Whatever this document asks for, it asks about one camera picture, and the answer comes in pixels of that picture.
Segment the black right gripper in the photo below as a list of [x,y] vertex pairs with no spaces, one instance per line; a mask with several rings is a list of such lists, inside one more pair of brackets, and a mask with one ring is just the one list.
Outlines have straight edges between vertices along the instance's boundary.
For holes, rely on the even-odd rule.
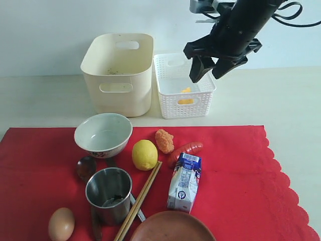
[[186,43],[184,54],[192,59],[189,77],[199,82],[212,70],[216,79],[247,63],[246,55],[260,48],[255,36],[262,29],[262,10],[216,10],[210,33]]

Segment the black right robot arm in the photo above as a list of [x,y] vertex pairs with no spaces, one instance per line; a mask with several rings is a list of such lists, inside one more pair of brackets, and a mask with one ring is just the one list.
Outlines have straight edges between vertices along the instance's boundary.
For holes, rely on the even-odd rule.
[[220,14],[210,33],[188,42],[184,48],[187,59],[192,60],[189,77],[197,83],[208,71],[216,79],[247,63],[247,55],[257,52],[261,43],[256,38],[282,1],[236,1],[219,4]]

